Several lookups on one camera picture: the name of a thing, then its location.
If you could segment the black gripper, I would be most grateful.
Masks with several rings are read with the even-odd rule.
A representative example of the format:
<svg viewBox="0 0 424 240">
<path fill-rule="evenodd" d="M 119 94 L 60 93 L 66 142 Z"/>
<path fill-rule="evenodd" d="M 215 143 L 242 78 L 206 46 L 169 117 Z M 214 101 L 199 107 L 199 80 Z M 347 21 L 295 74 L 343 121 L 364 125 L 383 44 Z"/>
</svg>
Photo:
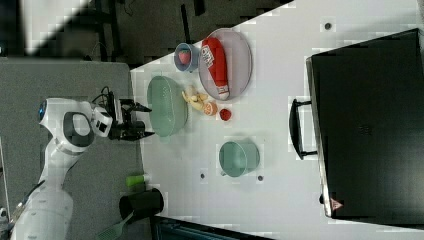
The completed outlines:
<svg viewBox="0 0 424 240">
<path fill-rule="evenodd" d="M 151 109 L 132 99 L 115 99 L 108 101 L 108 113 L 113 118 L 108 134 L 110 140 L 136 141 L 155 135 L 145 131 L 143 121 L 138 121 L 136 112 L 151 112 Z"/>
</svg>

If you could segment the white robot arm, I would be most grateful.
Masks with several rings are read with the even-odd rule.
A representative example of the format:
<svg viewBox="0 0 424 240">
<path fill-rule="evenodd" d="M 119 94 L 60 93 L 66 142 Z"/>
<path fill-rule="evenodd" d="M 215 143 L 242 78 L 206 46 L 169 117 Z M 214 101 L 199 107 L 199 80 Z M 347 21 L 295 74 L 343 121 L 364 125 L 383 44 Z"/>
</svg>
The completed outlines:
<svg viewBox="0 0 424 240">
<path fill-rule="evenodd" d="M 136 141 L 148 134 L 144 124 L 125 113 L 151 110 L 129 99 L 110 107 L 66 98 L 48 98 L 38 110 L 39 124 L 51 135 L 37 185 L 11 218 L 10 240 L 66 240 L 73 216 L 73 199 L 63 190 L 66 175 L 97 136 Z"/>
</svg>

